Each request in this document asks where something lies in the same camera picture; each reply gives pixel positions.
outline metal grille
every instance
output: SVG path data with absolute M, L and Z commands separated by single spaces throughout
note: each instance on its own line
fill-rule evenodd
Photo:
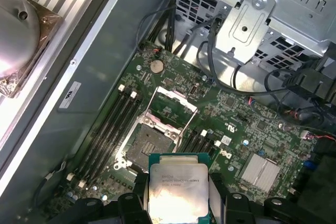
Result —
M 270 30 L 256 51 L 254 59 L 258 59 L 262 63 L 261 67 L 264 65 L 266 70 L 297 69 L 312 59 L 310 55 L 313 55 L 311 51 Z
M 177 10 L 197 24 L 209 20 L 221 10 L 228 8 L 223 2 L 217 0 L 177 0 Z

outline motherboard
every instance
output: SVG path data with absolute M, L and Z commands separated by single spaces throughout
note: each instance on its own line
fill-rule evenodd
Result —
M 78 198 L 106 204 L 132 191 L 151 153 L 209 153 L 209 172 L 262 204 L 286 197 L 315 144 L 276 112 L 226 93 L 199 68 L 146 42 L 71 162 L 51 216 Z

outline green circuit board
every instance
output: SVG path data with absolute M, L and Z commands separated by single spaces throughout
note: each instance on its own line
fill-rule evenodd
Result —
M 151 68 L 152 62 L 156 60 L 163 63 L 160 73 L 154 73 Z M 143 46 L 143 52 L 135 54 L 117 87 L 122 84 L 141 95 L 142 102 L 137 115 L 146 110 L 158 86 L 184 95 L 189 103 L 198 108 L 198 113 L 184 132 L 182 143 L 196 127 L 211 132 L 217 142 L 210 156 L 209 172 L 222 173 L 228 187 L 261 204 L 271 196 L 286 197 L 314 142 L 302 140 L 298 128 L 284 130 L 281 125 L 279 127 L 281 122 L 263 119 L 251 110 L 248 97 L 226 93 L 216 87 L 213 80 L 204 76 L 197 67 L 165 50 L 157 50 L 156 45 L 147 42 Z M 116 89 L 106 102 L 75 157 L 74 167 L 80 162 L 92 140 L 92 133 L 107 116 L 117 94 Z M 176 101 L 159 94 L 153 99 L 150 110 L 162 122 L 183 128 L 191 117 L 191 112 L 183 108 Z M 255 103 L 255 108 L 266 117 L 276 117 L 274 111 L 261 104 Z M 269 192 L 241 179 L 241 172 L 251 154 L 270 160 L 280 168 Z M 73 194 L 78 197 L 101 198 L 108 195 L 109 199 L 119 193 L 131 191 L 135 175 L 125 169 L 114 170 L 113 162 L 114 156 L 109 160 L 110 168 L 102 173 L 97 182 L 98 189 L 78 188 L 75 184 L 68 183 L 64 186 L 68 187 L 66 191 L 72 188 Z

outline ram slot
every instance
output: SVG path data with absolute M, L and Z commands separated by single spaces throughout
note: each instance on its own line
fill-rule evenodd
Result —
M 129 97 L 126 104 L 123 106 L 122 110 L 117 115 L 116 120 L 113 121 L 113 124 L 109 128 L 108 134 L 106 134 L 106 136 L 104 137 L 104 142 L 97 151 L 96 159 L 93 161 L 90 169 L 84 175 L 85 179 L 91 177 L 91 174 L 97 169 L 98 164 L 102 160 L 102 155 L 104 155 L 106 149 L 111 143 L 111 137 L 114 136 L 116 132 L 118 132 L 119 127 L 123 122 L 123 119 L 128 115 L 133 106 L 134 106 L 134 99 Z
M 113 137 L 113 140 L 111 141 L 111 144 L 110 144 L 108 150 L 105 152 L 104 158 L 102 159 L 100 164 L 97 166 L 97 169 L 95 170 L 95 172 L 90 176 L 90 178 L 88 179 L 88 182 L 91 182 L 91 181 L 95 180 L 103 172 L 103 170 L 106 167 L 107 162 L 111 158 L 116 146 L 118 145 L 118 143 L 120 142 L 120 140 L 124 136 L 128 126 L 129 126 L 129 122 L 131 122 L 132 118 L 136 116 L 136 112 L 139 109 L 140 103 L 141 103 L 141 100 L 136 100 L 134 102 L 133 108 L 129 111 L 128 115 L 124 118 L 124 120 L 122 122 L 122 125 L 120 127 L 120 130 L 115 135 L 115 137 Z
M 201 132 L 199 132 L 189 143 L 189 145 L 185 149 L 185 153 L 191 153 L 192 150 L 194 149 L 195 145 L 197 144 L 199 138 L 200 138 Z
M 204 145 L 206 144 L 206 140 L 205 137 L 200 136 L 198 143 L 196 143 L 196 145 L 194 146 L 192 152 L 193 153 L 199 153 L 201 152 L 202 148 L 204 147 Z
M 97 152 L 101 145 L 106 140 L 105 136 L 109 132 L 111 125 L 115 122 L 116 117 L 120 114 L 121 109 L 124 107 L 124 105 L 129 100 L 129 94 L 123 93 L 120 99 L 118 99 L 117 102 L 115 102 L 112 106 L 111 113 L 109 113 L 109 116 L 104 121 L 104 126 L 101 127 L 100 132 L 98 133 L 98 137 L 95 140 L 95 144 L 90 149 L 90 152 L 87 156 L 85 156 L 85 163 L 82 165 L 81 169 L 79 169 L 79 176 L 84 177 L 88 167 L 91 165 L 92 161 L 95 159 Z
M 80 166 L 77 168 L 76 173 L 81 174 L 83 170 L 85 170 L 90 162 L 90 158 L 93 156 L 95 150 L 101 145 L 103 141 L 103 135 L 105 134 L 106 130 L 109 128 L 111 120 L 115 117 L 117 114 L 118 108 L 122 106 L 123 103 L 125 103 L 127 100 L 127 95 L 124 92 L 120 92 L 111 106 L 111 109 L 108 112 L 108 115 L 98 128 L 98 130 L 95 132 L 94 137 L 92 141 L 90 142 L 89 147 L 87 148 L 82 161 L 80 163 Z
M 211 149 L 211 142 L 212 142 L 212 141 L 206 137 L 206 138 L 205 138 L 205 143 L 204 143 L 204 145 L 202 146 L 200 152 L 202 152 L 202 153 L 209 153 L 209 151 L 210 151 L 210 149 Z
M 184 153 L 186 148 L 188 147 L 188 145 L 190 144 L 190 142 L 193 140 L 193 138 L 197 135 L 197 132 L 196 131 L 192 131 L 191 134 L 189 135 L 189 137 L 187 138 L 186 141 L 184 141 L 182 144 L 181 144 L 181 147 L 178 149 L 177 152 L 179 153 Z

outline wire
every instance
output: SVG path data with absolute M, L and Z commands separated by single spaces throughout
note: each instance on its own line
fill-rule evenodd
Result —
M 158 14 L 158 13 L 161 13 L 161 12 L 165 12 L 166 10 L 171 10 L 171 9 L 175 9 L 176 8 L 176 5 L 172 5 L 170 7 L 167 7 L 167 8 L 163 8 L 163 9 L 160 9 L 160 10 L 156 10 L 152 13 L 148 13 L 147 15 L 145 15 L 142 20 L 140 21 L 139 23 L 139 27 L 136 31 L 136 37 L 135 37 L 135 41 L 136 41 L 136 46 L 137 46 L 137 50 L 141 53 L 143 53 L 143 51 L 141 50 L 141 48 L 139 47 L 139 43 L 140 43 L 140 31 L 141 31 L 141 28 L 143 26 L 143 23 L 146 21 L 146 19 L 148 19 L 149 17 L 155 15 L 155 14 Z
M 210 78 L 210 79 L 212 79 L 212 77 L 211 77 L 211 75 L 210 75 L 210 73 L 209 73 L 209 71 L 202 65 L 202 63 L 201 63 L 201 61 L 200 61 L 200 53 L 201 53 L 201 51 L 202 51 L 202 48 L 203 48 L 203 46 L 205 45 L 205 44 L 207 44 L 208 43 L 208 41 L 204 41 L 204 42 L 202 42 L 201 44 L 200 44 L 200 46 L 198 47 L 198 50 L 197 50 L 197 53 L 196 53 L 196 61 L 197 61 L 197 64 L 198 64 L 198 66 L 199 66 L 199 68 L 206 74 L 206 76 L 208 77 L 208 78 Z
M 61 171 L 63 171 L 65 169 L 66 165 L 67 165 L 67 162 L 63 161 L 60 165 L 57 165 L 51 173 L 48 173 L 48 175 L 45 176 L 43 178 L 43 180 L 40 182 L 40 184 L 38 185 L 38 187 L 36 188 L 36 190 L 33 194 L 33 207 L 34 208 L 38 208 L 38 206 L 39 206 L 38 198 L 39 198 L 40 192 L 42 191 L 42 188 L 44 187 L 44 185 L 48 182 L 48 180 L 51 179 L 51 177 L 55 173 L 60 173 Z
M 279 101 L 278 106 L 277 106 L 277 114 L 278 117 L 280 117 L 285 123 L 295 126 L 295 127 L 301 127 L 307 130 L 312 130 L 312 131 L 317 131 L 323 134 L 328 134 L 331 135 L 332 137 L 336 137 L 336 135 L 332 134 L 331 132 L 325 131 L 325 130 L 321 130 L 315 127 L 311 127 L 309 125 L 301 125 L 301 124 L 297 124 L 296 122 L 290 122 L 289 120 L 287 120 L 281 113 L 281 109 L 282 109 L 282 103 L 283 101 L 286 99 L 286 97 L 289 95 L 290 92 L 288 92 L 287 94 L 285 94 L 282 99 Z
M 176 14 L 176 8 L 173 8 L 170 10 L 170 14 L 168 17 L 168 27 L 167 27 L 167 33 L 166 33 L 166 41 L 164 49 L 172 52 L 173 50 L 173 44 L 174 44 L 174 36 L 175 36 L 175 14 Z
M 273 90 L 273 91 L 265 91 L 265 92 L 247 92 L 247 91 L 240 91 L 240 90 L 236 90 L 231 88 L 230 86 L 221 83 L 221 81 L 218 79 L 218 76 L 216 74 L 216 70 L 215 70 L 215 65 L 214 65 L 214 59 L 213 59 L 213 54 L 212 54 L 212 50 L 214 48 L 214 45 L 216 43 L 216 31 L 217 31 L 217 25 L 215 25 L 216 22 L 214 22 L 211 25 L 210 28 L 210 33 L 208 36 L 208 47 L 207 47 L 207 52 L 208 52 L 208 64 L 209 64 L 209 68 L 210 68 L 210 72 L 211 75 L 214 78 L 215 83 L 217 84 L 217 86 L 224 90 L 225 92 L 228 93 L 233 93 L 233 94 L 238 94 L 238 95 L 251 95 L 251 96 L 263 96 L 263 95 L 270 95 L 270 94 L 274 94 L 274 93 L 278 93 L 278 92 L 283 92 L 286 89 L 278 89 L 278 90 Z
M 238 66 L 236 67 L 235 71 L 234 71 L 233 74 L 232 74 L 232 87 L 233 87 L 234 89 L 237 89 L 237 86 L 236 86 L 236 79 L 237 79 L 237 74 L 238 74 L 238 72 L 239 72 L 239 70 L 240 70 L 241 67 L 242 67 L 241 65 L 238 65 Z
M 212 19 L 209 19 L 208 21 L 206 22 L 203 22 L 203 23 L 200 23 L 200 24 L 197 24 L 196 26 L 194 26 L 193 28 L 190 29 L 190 32 L 187 33 L 184 38 L 182 39 L 181 43 L 175 48 L 173 54 L 177 55 L 181 50 L 182 48 L 187 44 L 191 34 L 193 34 L 194 32 L 196 32 L 198 29 L 202 28 L 202 27 L 206 27 L 206 26 L 209 26 L 213 23 L 213 18 Z M 183 51 L 182 55 L 185 57 L 185 54 L 187 52 L 187 48 Z

